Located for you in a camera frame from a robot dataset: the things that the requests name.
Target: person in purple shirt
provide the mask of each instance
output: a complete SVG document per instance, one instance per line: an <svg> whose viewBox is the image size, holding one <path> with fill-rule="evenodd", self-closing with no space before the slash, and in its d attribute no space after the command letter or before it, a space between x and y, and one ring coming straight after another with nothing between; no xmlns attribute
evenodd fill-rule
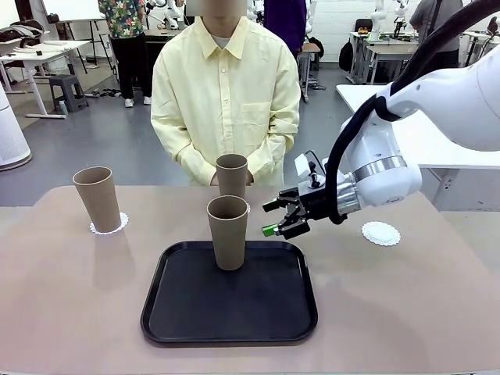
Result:
<svg viewBox="0 0 500 375"><path fill-rule="evenodd" d="M267 0L264 2L264 27L283 39L296 58L305 39L305 0Z"/></svg>

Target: person in gray shirt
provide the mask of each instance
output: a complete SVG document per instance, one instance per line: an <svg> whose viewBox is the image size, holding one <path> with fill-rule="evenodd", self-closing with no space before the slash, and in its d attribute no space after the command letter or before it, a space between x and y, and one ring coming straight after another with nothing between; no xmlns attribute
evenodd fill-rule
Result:
<svg viewBox="0 0 500 375"><path fill-rule="evenodd" d="M422 44L430 34L432 20L438 8L439 0L422 0L409 21L419 33L419 44ZM463 8L462 0L441 0L434 30L442 26L455 13ZM445 45L427 64L423 75L439 69L457 68L459 66L460 37L456 37Z"/></svg>

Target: tray rim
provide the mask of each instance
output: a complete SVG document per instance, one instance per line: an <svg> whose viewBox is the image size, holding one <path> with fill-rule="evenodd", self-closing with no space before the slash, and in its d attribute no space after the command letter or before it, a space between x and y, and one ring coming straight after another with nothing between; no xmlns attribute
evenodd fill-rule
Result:
<svg viewBox="0 0 500 375"><path fill-rule="evenodd" d="M175 252L178 252L180 250L185 250L186 249L186 244L190 243L199 243L199 244L209 244L212 243L211 241L180 241L177 242L176 244L173 244L169 246L166 250L164 250L159 257L158 264L156 265L155 272L153 274L152 282L148 290L148 294L145 299L144 306L142 308L142 313L141 313L141 330L144 336L152 341L153 343L160 344L160 345L196 345L196 344L205 344L205 345L216 345L216 344L258 344L258 343L263 343L263 344L279 344L279 343L295 343L299 341L305 340L308 336L310 336L314 329L316 328L316 325L318 324L318 308L316 305L316 299L314 297L314 290L313 290L313 284L311 282L311 277L309 274L309 268L307 266L307 260L305 258L305 254L302 252L300 248L297 246L291 244L290 242L286 241L246 241L246 245L248 244L255 244L255 243L263 243L263 242L268 242L271 244L279 244L281 246L284 246L288 248L289 250L293 251L297 255L298 258L298 264L299 264L299 269L301 270L302 274L302 280L304 282L304 288L305 288L305 299L307 301L308 305L308 310L309 310L309 315L311 316L311 322L305 329L303 333L296 337L289 337L285 339L245 339L245 340L234 340L234 339L226 339L226 338L221 338L221 339L204 339L204 338L196 338L196 339L189 339L189 340L179 340L179 339L161 339L156 337L152 332L149 327L149 319L151 317L151 311L149 308L151 298L156 298L155 294L158 292L158 287L159 287L159 282L161 281L163 277L163 269L165 268L166 261L167 259Z"/></svg>

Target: person in floral shirt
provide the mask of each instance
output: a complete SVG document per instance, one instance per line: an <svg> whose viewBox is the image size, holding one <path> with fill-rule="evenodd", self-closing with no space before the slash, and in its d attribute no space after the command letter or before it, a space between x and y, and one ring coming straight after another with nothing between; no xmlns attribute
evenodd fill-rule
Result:
<svg viewBox="0 0 500 375"><path fill-rule="evenodd" d="M151 105L152 79L148 68L148 50L142 20L144 0L98 0L111 33L111 46L118 61L120 90L125 107L134 106L132 80L137 77L144 104Z"/></svg>

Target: yellow button-up shirt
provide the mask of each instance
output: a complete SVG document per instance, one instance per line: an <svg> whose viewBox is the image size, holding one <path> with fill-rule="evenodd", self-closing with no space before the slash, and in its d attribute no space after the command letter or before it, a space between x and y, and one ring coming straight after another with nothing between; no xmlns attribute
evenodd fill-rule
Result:
<svg viewBox="0 0 500 375"><path fill-rule="evenodd" d="M197 18L156 60L151 122L195 183L209 185L217 158L236 153L256 184L281 185L300 97L297 64L279 37L242 17L220 49Z"/></svg>

